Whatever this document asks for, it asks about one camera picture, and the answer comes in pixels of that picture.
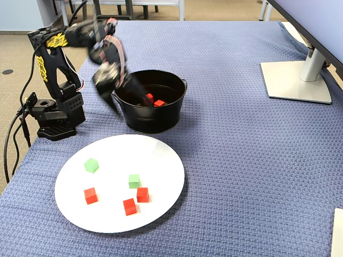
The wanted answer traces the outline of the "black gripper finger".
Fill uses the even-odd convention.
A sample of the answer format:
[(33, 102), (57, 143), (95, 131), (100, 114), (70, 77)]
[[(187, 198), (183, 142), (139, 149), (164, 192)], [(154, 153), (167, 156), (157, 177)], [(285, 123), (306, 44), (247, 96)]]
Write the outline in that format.
[(116, 107), (116, 104), (113, 101), (112, 98), (112, 92), (115, 89), (115, 83), (114, 82), (100, 82), (95, 85), (96, 90), (98, 91), (98, 94), (100, 97), (107, 103), (108, 106), (112, 108), (112, 110), (118, 115), (118, 109)]
[(147, 90), (134, 74), (128, 74), (117, 89), (117, 96), (124, 102), (141, 107), (150, 107)]

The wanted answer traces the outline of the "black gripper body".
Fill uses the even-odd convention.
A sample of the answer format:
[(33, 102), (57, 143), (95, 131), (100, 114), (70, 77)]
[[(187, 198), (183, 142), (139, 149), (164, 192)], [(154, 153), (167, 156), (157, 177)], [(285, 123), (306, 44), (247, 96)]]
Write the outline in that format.
[(123, 80), (123, 45), (116, 37), (105, 37), (102, 46), (90, 49), (90, 58), (94, 63), (109, 70), (118, 72), (120, 80)]

